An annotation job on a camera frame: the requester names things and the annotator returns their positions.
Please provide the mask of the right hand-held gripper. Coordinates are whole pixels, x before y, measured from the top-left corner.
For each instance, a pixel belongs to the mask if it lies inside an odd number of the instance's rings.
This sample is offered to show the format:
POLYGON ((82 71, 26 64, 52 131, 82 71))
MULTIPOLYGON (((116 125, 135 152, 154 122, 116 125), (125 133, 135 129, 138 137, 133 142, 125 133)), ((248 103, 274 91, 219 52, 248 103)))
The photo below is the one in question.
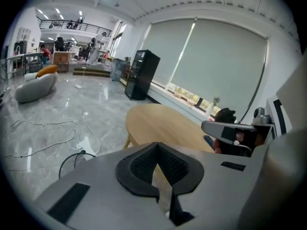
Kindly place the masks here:
POLYGON ((294 154, 307 157, 307 62, 301 61, 276 94, 267 99, 264 109, 271 123, 253 125, 258 133, 255 148, 276 139, 294 154))

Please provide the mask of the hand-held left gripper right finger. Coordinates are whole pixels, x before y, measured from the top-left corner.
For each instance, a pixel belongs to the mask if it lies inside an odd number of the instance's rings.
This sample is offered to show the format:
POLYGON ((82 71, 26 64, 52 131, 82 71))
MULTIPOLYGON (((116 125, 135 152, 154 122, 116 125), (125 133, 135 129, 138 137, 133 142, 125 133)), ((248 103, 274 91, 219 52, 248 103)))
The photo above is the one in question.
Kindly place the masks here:
POLYGON ((158 144, 160 165, 172 167, 169 217, 158 230, 259 230, 269 214, 263 200, 267 146, 250 158, 158 144))

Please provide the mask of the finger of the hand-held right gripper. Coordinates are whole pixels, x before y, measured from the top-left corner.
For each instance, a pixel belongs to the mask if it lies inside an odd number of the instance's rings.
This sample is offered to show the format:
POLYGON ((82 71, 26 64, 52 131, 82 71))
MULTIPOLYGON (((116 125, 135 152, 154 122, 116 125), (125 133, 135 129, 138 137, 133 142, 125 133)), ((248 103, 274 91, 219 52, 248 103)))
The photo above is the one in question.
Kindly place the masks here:
POLYGON ((204 133, 219 140, 222 154, 250 157, 255 148, 257 129, 254 126, 203 121, 204 133))

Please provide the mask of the wooden coffee table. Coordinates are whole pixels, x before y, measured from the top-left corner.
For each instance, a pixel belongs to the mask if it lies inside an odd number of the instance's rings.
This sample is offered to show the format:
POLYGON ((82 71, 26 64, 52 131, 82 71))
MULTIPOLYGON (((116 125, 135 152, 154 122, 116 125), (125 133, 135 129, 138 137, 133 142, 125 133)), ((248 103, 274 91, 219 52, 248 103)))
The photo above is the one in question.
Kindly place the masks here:
POLYGON ((180 112, 162 104, 140 104, 125 118, 128 137, 123 149, 140 145, 157 145, 157 164, 170 184, 202 181, 204 155, 213 152, 205 133, 180 112))

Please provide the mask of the person's right hand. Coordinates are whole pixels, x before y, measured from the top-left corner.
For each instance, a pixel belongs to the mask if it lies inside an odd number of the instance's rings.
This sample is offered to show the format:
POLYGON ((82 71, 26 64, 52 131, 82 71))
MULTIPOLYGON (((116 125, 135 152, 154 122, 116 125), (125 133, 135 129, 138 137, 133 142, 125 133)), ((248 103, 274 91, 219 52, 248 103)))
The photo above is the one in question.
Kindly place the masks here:
POLYGON ((214 148, 214 152, 217 154, 222 154, 222 150, 220 148, 220 141, 218 139, 216 139, 213 143, 213 148, 214 148))

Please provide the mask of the black backpack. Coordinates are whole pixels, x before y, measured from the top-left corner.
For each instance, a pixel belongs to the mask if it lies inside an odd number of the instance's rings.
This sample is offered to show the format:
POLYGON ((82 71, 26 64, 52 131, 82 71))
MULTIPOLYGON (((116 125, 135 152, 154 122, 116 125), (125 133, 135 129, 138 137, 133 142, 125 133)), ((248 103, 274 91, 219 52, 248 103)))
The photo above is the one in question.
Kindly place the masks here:
POLYGON ((233 124, 236 121, 234 116, 236 112, 230 110, 229 108, 221 109, 214 117, 215 122, 231 123, 233 124))

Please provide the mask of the white vase with flowers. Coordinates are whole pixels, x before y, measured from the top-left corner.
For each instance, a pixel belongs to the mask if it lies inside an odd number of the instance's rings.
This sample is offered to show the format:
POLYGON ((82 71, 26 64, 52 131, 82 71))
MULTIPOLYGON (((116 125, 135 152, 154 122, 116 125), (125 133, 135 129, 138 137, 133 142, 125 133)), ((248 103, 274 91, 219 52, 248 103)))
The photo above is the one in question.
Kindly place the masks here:
POLYGON ((214 97, 213 102, 208 109, 209 115, 215 116, 220 111, 220 108, 218 107, 219 102, 220 102, 220 98, 214 97))

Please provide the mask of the white power strip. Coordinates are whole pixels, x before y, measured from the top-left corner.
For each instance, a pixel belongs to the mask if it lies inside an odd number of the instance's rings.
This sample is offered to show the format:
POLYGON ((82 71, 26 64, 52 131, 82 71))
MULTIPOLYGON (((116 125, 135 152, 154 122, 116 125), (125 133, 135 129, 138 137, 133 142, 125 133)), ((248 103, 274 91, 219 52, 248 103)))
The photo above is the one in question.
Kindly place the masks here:
POLYGON ((82 155, 86 160, 90 160, 93 155, 96 156, 96 152, 94 152, 92 149, 89 138, 87 136, 85 136, 82 141, 76 144, 76 148, 79 152, 85 152, 82 155))

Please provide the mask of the grey roller blind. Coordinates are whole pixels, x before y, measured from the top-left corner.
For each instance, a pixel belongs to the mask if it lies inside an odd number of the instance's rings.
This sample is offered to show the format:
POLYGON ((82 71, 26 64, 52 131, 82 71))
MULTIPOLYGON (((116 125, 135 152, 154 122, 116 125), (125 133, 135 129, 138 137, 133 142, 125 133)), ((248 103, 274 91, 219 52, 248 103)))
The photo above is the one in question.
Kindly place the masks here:
POLYGON ((170 82, 194 23, 194 19, 183 19, 151 25, 142 49, 148 49, 160 58, 153 81, 164 86, 170 82))
POLYGON ((250 107, 262 78, 267 40, 247 29, 197 20, 171 83, 236 112, 250 107))

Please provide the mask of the black glass-door cabinet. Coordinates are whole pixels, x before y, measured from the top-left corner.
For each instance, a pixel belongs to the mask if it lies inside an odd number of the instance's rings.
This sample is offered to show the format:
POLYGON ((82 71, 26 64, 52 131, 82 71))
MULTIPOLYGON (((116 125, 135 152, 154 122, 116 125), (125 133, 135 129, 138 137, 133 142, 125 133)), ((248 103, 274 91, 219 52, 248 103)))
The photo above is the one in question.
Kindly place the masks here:
POLYGON ((130 75, 127 80, 125 94, 132 101, 145 100, 160 58, 150 50, 136 52, 130 75))

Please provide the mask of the wooden platform steps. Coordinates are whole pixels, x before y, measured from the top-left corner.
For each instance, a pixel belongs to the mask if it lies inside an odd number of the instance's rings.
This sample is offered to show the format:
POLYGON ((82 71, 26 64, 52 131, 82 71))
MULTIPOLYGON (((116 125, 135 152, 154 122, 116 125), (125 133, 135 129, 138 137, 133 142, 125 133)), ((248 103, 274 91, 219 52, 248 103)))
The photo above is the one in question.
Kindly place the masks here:
POLYGON ((79 75, 79 76, 96 76, 96 77, 110 77, 110 72, 100 69, 93 69, 93 68, 74 68, 74 71, 72 72, 73 75, 79 75))

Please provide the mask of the grey round sofa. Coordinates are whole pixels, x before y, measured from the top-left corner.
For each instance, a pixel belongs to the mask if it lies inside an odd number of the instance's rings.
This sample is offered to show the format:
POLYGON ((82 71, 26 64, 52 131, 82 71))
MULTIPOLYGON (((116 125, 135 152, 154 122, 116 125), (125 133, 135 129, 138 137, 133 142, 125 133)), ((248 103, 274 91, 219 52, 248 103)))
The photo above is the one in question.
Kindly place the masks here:
POLYGON ((58 73, 46 74, 40 78, 27 81, 15 89, 15 99, 18 103, 28 103, 46 97, 53 90, 58 79, 58 73))

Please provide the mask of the orange cushion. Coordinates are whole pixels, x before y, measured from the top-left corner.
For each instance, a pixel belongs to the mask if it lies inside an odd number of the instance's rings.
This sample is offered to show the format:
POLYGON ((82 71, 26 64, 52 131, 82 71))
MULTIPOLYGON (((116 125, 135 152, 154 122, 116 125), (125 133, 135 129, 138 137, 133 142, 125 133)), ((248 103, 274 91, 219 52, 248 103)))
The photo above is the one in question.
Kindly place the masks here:
POLYGON ((53 74, 58 71, 58 66, 57 65, 48 65, 44 68, 42 68, 36 75, 36 78, 40 78, 46 74, 53 74))

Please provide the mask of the brown wooden cabinet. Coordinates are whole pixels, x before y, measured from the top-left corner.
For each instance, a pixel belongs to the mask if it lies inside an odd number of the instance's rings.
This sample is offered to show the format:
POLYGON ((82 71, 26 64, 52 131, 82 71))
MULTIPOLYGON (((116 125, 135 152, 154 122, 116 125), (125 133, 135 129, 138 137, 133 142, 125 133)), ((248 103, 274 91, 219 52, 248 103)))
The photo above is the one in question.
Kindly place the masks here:
POLYGON ((71 54, 70 52, 55 52, 53 64, 58 67, 57 73, 67 73, 69 71, 71 54))

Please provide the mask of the black balcony railing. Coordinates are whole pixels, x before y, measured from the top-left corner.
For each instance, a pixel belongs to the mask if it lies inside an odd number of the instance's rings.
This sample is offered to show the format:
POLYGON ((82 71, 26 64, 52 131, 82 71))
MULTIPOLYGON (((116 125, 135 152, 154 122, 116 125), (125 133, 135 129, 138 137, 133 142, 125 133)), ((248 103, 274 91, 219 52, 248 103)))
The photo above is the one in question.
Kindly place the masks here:
POLYGON ((111 36, 112 30, 106 29, 104 27, 88 24, 79 23, 75 26, 77 22, 74 21, 58 21, 58 20, 38 20, 38 25, 40 29, 67 29, 67 30, 77 30, 89 33, 103 34, 105 33, 107 37, 111 36))

